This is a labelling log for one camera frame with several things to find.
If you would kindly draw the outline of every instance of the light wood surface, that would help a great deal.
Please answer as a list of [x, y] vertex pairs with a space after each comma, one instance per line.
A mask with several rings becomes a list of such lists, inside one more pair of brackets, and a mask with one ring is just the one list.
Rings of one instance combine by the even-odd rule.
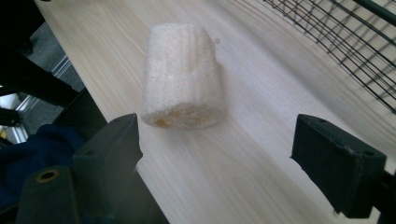
[[194, 22], [216, 43], [226, 115], [178, 132], [139, 120], [138, 172], [171, 223], [376, 223], [334, 214], [290, 159], [299, 113], [396, 159], [396, 116], [255, 0], [36, 0], [107, 120], [142, 109], [149, 28]]

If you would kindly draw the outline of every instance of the black metal frame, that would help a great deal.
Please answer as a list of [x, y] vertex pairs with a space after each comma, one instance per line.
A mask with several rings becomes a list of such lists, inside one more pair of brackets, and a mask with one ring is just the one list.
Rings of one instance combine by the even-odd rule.
[[396, 16], [368, 0], [258, 0], [323, 47], [396, 114]]

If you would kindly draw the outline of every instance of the metal wire grid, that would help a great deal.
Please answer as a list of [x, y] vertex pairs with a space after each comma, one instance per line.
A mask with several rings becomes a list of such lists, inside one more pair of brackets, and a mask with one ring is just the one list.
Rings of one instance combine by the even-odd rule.
[[[323, 47], [368, 92], [396, 114], [394, 23], [349, 0], [263, 2]], [[394, 0], [376, 0], [375, 3], [394, 18]]]

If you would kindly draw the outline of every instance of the wood grain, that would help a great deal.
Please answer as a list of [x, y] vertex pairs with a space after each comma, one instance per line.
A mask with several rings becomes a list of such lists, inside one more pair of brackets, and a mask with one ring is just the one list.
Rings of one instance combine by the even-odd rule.
[[171, 223], [376, 223], [333, 213], [290, 159], [295, 120], [322, 117], [396, 159], [396, 117], [255, 0], [36, 0], [107, 120], [142, 109], [149, 28], [194, 22], [215, 40], [226, 116], [166, 131], [139, 120], [138, 163]]

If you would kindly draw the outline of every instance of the cylindrical foam object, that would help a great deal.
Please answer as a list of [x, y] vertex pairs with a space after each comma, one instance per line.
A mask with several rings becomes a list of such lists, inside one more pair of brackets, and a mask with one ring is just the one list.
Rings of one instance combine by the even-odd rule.
[[204, 128], [223, 114], [214, 43], [196, 24], [153, 27], [148, 40], [142, 120], [170, 129]]

